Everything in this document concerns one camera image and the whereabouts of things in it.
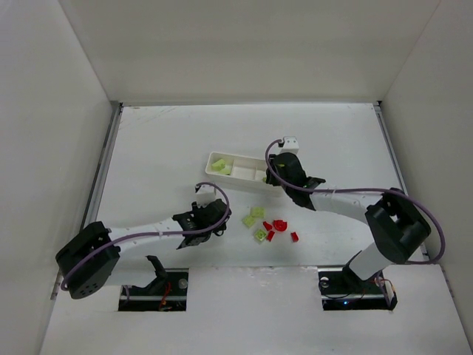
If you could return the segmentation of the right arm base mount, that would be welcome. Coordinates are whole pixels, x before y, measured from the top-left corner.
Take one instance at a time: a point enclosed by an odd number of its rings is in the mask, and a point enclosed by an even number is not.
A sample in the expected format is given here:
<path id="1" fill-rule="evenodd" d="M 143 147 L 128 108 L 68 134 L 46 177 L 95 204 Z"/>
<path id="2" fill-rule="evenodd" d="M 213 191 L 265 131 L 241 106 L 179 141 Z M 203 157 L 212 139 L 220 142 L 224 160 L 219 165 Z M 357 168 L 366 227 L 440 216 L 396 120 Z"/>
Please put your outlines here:
<path id="1" fill-rule="evenodd" d="M 362 280 L 348 265 L 322 266 L 318 287 L 324 311 L 393 311 L 398 305 L 395 287 L 383 269 Z"/>

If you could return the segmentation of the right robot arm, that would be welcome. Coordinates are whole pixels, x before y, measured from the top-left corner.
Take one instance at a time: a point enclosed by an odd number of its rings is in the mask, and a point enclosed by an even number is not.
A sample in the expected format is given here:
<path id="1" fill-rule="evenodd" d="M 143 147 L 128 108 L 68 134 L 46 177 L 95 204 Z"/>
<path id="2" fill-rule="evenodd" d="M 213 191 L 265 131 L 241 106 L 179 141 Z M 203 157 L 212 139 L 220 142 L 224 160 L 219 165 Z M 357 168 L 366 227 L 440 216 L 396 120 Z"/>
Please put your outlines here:
<path id="1" fill-rule="evenodd" d="M 316 192 L 325 180 L 306 175 L 292 152 L 269 154 L 267 183 L 281 186 L 299 207 L 339 214 L 364 223 L 373 243 L 357 253 L 343 268 L 350 283 L 366 281 L 392 264 L 406 263 L 432 230 L 415 204 L 398 189 L 380 196 Z"/>

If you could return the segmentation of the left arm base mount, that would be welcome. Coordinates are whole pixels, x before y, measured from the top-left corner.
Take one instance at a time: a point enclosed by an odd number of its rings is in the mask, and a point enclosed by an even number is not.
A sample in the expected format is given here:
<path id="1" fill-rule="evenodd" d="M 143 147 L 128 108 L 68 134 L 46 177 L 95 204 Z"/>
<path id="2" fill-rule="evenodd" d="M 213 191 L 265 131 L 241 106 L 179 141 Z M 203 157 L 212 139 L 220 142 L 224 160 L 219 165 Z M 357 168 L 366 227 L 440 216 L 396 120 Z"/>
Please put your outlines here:
<path id="1" fill-rule="evenodd" d="M 123 285 L 118 311 L 181 312 L 187 308 L 189 270 L 164 268 L 156 256 L 146 259 L 154 268 L 154 277 L 143 287 Z"/>

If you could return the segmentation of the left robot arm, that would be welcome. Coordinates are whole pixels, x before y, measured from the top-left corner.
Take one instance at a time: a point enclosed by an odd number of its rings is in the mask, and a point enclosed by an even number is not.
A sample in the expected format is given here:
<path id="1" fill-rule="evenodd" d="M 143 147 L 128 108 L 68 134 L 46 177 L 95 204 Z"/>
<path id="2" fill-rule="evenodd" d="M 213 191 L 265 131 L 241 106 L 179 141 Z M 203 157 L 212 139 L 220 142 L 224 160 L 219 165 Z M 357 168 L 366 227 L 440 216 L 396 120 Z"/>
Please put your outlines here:
<path id="1" fill-rule="evenodd" d="M 216 199 L 206 206 L 192 203 L 189 212 L 144 226 L 107 228 L 101 221 L 90 223 L 55 256 L 63 277 L 60 289 L 80 300 L 112 283 L 158 286 L 163 283 L 165 272 L 162 256 L 198 246 L 214 234 L 222 235 L 230 216 L 229 205 Z M 133 260 L 150 262 L 153 272 L 137 281 L 126 281 L 118 272 Z"/>

